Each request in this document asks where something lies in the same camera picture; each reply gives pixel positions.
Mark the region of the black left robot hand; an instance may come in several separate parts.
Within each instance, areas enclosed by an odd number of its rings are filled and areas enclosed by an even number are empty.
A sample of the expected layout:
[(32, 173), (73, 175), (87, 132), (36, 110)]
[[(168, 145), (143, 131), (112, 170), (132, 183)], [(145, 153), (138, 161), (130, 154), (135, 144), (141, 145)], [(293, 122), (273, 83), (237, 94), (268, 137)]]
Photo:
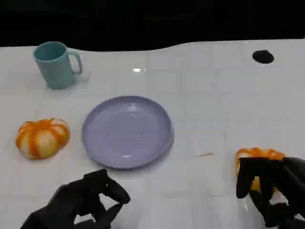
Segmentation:
[(60, 186), (46, 206), (27, 217), (22, 228), (109, 229), (130, 200), (106, 169), (100, 169)]

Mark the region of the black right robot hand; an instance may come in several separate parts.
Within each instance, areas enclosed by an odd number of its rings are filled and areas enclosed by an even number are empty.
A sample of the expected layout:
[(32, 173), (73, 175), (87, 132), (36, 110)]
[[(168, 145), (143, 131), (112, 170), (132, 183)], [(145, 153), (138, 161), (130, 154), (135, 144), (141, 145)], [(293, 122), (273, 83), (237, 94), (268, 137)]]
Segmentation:
[(305, 215), (304, 160), (242, 157), (239, 161), (237, 198), (250, 195), (268, 228), (303, 229), (305, 221), (296, 215)]

